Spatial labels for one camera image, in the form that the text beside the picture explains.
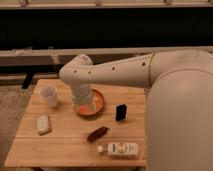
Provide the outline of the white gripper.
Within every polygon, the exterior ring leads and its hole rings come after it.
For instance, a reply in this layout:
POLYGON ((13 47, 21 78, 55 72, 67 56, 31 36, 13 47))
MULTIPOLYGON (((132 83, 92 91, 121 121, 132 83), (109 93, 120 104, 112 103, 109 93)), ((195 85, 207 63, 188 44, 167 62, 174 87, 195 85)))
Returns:
POLYGON ((74 85, 71 88, 71 98, 75 107, 91 105, 93 103, 93 92, 90 84, 74 85))

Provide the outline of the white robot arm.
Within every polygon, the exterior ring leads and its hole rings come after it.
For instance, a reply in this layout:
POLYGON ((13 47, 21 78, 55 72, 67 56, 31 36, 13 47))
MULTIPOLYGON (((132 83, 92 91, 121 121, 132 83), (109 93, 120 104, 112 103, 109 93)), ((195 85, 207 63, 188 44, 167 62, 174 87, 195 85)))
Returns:
POLYGON ((147 171, 213 171, 213 54, 167 51, 98 65, 80 54, 59 75, 77 104, 92 101, 92 84, 146 88, 147 171))

